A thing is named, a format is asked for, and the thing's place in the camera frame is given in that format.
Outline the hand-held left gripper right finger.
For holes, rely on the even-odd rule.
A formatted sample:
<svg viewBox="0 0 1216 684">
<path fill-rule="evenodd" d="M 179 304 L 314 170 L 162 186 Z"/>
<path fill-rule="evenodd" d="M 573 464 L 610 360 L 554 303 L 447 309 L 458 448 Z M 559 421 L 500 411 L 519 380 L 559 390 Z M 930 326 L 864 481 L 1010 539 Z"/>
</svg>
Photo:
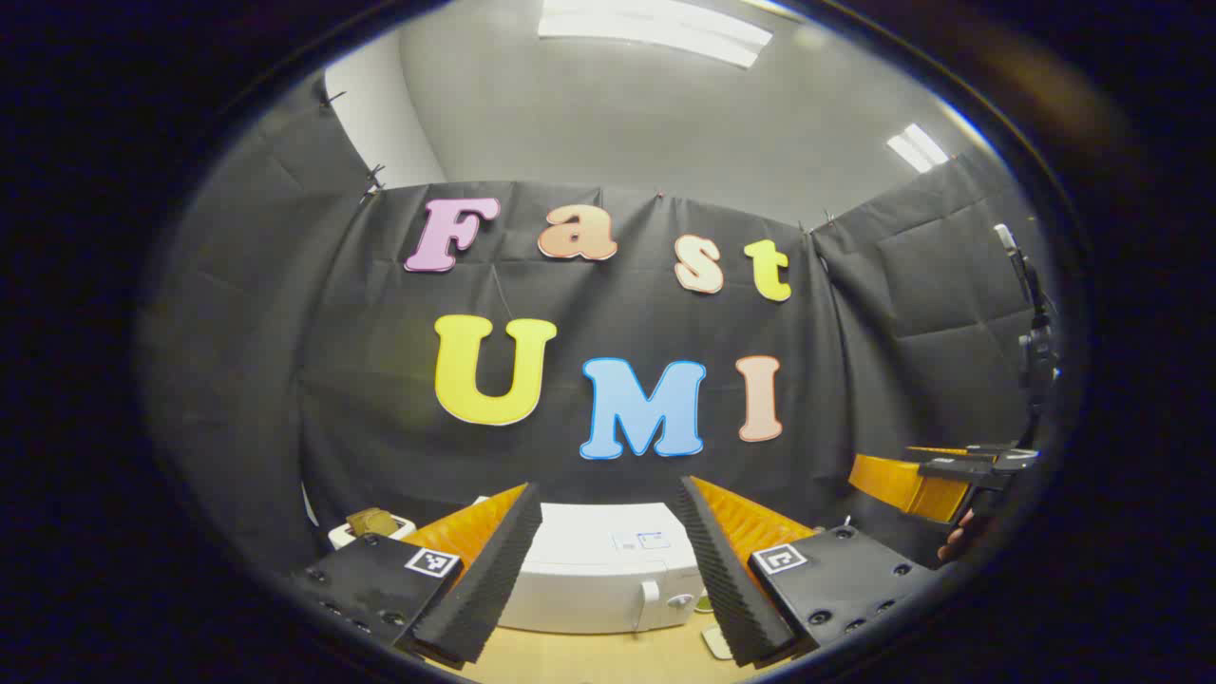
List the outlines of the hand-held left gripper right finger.
<svg viewBox="0 0 1216 684">
<path fill-rule="evenodd" d="M 935 577 L 854 525 L 807 528 L 694 476 L 676 487 L 676 516 L 741 667 L 769 667 L 855 637 Z"/>
</svg>

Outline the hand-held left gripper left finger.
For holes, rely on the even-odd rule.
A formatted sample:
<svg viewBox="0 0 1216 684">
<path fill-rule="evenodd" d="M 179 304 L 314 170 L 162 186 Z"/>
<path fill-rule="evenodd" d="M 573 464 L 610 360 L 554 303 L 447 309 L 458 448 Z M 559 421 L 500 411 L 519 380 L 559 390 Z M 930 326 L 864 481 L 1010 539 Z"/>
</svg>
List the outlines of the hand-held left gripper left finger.
<svg viewBox="0 0 1216 684">
<path fill-rule="evenodd" d="M 390 654 L 465 666 L 499 628 L 542 523 L 518 484 L 395 540 L 368 532 L 291 576 L 300 600 Z"/>
</svg>

